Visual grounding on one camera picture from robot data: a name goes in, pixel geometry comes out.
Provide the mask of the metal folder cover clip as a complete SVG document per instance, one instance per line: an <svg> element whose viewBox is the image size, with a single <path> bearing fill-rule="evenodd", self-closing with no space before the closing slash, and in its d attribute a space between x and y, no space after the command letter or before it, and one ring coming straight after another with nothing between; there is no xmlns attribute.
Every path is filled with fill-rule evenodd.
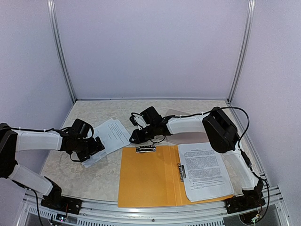
<svg viewBox="0 0 301 226"><path fill-rule="evenodd" d="M149 152L155 152L155 151L156 151L156 146L154 146L154 145L136 147L136 153L149 153Z"/></svg>

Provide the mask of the orange file folder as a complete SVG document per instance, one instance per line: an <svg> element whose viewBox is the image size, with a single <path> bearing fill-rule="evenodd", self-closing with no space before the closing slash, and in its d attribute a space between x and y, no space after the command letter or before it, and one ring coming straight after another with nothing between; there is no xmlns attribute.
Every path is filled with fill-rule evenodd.
<svg viewBox="0 0 301 226"><path fill-rule="evenodd" d="M157 146L155 152L149 153L136 153L134 147L124 148L118 207L175 207L213 202L188 200L178 163L178 145Z"/></svg>

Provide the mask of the metal folder spine clip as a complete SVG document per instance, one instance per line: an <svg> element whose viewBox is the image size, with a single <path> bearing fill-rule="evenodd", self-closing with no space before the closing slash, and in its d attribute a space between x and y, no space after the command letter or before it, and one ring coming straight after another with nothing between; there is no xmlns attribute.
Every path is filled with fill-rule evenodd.
<svg viewBox="0 0 301 226"><path fill-rule="evenodd" d="M186 172L183 164L178 163L178 170L180 174L180 181L184 182L184 179L186 178Z"/></svg>

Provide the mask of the stack of printed papers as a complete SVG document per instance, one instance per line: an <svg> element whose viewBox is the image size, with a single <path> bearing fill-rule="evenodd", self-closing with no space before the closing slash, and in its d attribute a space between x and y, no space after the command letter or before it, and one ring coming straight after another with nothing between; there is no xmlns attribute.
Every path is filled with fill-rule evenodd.
<svg viewBox="0 0 301 226"><path fill-rule="evenodd" d="M222 156L209 142L180 144L178 155L190 202L225 200L234 196Z"/></svg>

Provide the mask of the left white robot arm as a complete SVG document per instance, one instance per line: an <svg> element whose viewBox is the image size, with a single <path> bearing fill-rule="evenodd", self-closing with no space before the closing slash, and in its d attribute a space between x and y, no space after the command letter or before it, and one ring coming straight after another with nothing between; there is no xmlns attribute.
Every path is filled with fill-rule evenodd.
<svg viewBox="0 0 301 226"><path fill-rule="evenodd" d="M62 129L13 128L6 123L0 125L0 176L19 183L43 195L55 209L62 209L66 199L56 183L33 172L16 160L16 153L26 151L59 151L76 154L76 162L84 162L104 150L99 137L87 122L76 119Z"/></svg>

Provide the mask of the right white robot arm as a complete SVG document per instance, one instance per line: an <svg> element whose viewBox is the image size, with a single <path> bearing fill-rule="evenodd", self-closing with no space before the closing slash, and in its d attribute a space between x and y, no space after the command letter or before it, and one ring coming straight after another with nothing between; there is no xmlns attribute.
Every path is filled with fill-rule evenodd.
<svg viewBox="0 0 301 226"><path fill-rule="evenodd" d="M141 113L131 113L130 121L138 128L132 132L130 143L141 144L156 136L205 131L214 151L224 155L235 170L242 186L242 196L236 198L245 209L265 205L262 194L264 180L252 169L252 163L240 146L242 137L222 107L205 113L161 116L151 106Z"/></svg>

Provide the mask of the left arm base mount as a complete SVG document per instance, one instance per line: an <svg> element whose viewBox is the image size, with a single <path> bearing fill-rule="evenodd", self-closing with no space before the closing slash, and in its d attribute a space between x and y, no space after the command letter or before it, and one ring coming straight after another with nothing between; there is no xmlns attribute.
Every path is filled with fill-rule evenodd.
<svg viewBox="0 0 301 226"><path fill-rule="evenodd" d="M47 207L52 210L57 210L65 213L71 213L78 215L81 209L82 200L71 198L67 196L51 197L43 196L41 206Z"/></svg>

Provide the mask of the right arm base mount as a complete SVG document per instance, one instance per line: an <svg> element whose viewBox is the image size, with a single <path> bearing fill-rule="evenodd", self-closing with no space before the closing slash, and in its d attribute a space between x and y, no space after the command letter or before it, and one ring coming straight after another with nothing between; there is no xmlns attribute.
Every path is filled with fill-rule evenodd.
<svg viewBox="0 0 301 226"><path fill-rule="evenodd" d="M264 198L253 200L250 197L246 198L244 196L228 198L224 202L228 214L251 210L266 204Z"/></svg>

